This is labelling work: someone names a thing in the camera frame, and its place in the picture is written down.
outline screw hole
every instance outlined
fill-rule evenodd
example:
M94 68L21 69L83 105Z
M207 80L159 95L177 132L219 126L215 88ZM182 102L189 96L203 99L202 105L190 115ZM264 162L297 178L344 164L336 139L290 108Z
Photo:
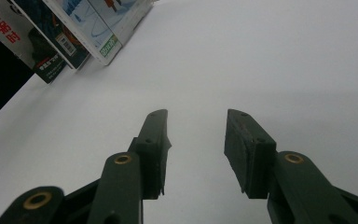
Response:
M22 205L25 209L33 210L47 204L51 200L50 192L39 192L29 197Z
M286 154L284 158L291 163L300 164L304 162L304 159L296 154Z
M131 156L127 156L127 155L124 155L124 156L119 156L117 158L115 158L115 163L116 164L125 164L125 163L128 163L132 160Z

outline white surface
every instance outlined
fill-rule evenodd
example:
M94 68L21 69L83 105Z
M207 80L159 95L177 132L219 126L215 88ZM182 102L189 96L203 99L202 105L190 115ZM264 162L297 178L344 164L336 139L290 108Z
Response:
M0 111L0 215L28 189L99 178L161 108L166 195L145 224L270 223L223 154L229 108L358 195L358 1L156 2L109 66L33 77Z

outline white table surface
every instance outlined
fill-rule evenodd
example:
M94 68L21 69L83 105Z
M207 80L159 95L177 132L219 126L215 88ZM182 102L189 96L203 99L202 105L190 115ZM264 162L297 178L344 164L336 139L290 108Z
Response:
M33 76L0 111L0 215L28 189L99 178L161 108L166 195L145 224L270 223L223 153L229 108L358 195L358 1L156 2L109 66Z

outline green label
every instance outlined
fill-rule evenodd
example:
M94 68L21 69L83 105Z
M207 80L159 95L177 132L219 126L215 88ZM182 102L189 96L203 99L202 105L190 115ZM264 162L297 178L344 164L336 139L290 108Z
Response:
M109 40L106 42L105 45L101 48L100 52L101 54L106 58L106 56L109 54L109 52L112 50L112 48L117 43L117 37L115 35L112 35Z

